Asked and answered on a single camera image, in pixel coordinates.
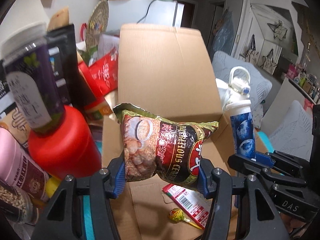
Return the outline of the person's left hand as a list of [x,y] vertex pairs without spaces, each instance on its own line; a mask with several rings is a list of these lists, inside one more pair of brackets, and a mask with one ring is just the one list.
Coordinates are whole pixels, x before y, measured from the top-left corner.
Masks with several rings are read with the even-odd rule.
[[292,218],[292,217],[290,217],[286,214],[283,214],[283,213],[280,213],[280,217],[281,217],[288,233],[291,233],[295,228],[300,228],[301,226],[305,225],[304,222],[301,222],[300,220]]

